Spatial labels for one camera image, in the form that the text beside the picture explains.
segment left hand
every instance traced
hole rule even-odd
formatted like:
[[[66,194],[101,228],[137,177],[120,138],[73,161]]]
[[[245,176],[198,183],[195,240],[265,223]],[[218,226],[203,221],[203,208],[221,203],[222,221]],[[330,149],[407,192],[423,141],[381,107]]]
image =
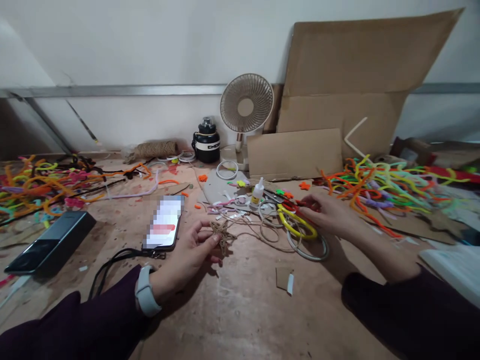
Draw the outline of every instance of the left hand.
[[[196,221],[178,239],[175,249],[162,267],[150,274],[153,297],[157,303],[162,303],[170,295],[181,290],[199,271],[205,260],[222,264],[219,257],[210,254],[222,236],[202,230],[203,227],[209,226],[208,219]]]

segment twine roll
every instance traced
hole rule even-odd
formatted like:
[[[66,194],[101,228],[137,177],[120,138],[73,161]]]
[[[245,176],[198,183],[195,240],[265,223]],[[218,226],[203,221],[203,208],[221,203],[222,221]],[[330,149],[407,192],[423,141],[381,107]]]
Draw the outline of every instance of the twine roll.
[[[124,160],[127,164],[136,159],[164,158],[177,155],[178,148],[175,141],[148,141],[137,145],[128,153]]]

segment glue bottle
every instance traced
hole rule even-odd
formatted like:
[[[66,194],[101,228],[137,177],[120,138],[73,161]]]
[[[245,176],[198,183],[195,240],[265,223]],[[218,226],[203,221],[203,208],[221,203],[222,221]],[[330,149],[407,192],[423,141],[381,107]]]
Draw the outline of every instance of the glue bottle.
[[[260,204],[260,199],[264,195],[264,178],[261,177],[260,181],[258,182],[257,185],[253,188],[253,192],[251,193],[251,200],[250,200],[250,206],[252,208],[258,208]]]

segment fan grille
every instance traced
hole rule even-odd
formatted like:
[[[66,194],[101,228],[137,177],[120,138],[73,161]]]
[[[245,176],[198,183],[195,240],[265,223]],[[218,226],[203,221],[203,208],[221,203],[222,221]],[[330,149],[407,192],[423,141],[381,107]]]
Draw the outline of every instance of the fan grille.
[[[242,100],[248,101],[248,115],[239,112]],[[261,127],[272,112],[274,92],[270,83],[260,75],[247,73],[233,79],[223,91],[220,114],[223,122],[237,133],[248,133]]]

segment bottle label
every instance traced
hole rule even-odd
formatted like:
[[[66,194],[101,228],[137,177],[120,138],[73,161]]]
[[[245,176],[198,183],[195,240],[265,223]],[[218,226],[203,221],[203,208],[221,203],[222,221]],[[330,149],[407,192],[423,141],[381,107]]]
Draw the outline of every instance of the bottle label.
[[[220,147],[220,140],[218,140],[217,142],[211,142],[211,143],[208,143],[208,144],[204,144],[204,143],[201,143],[201,142],[197,141],[195,143],[195,147],[198,150],[203,150],[203,151],[216,150]]]

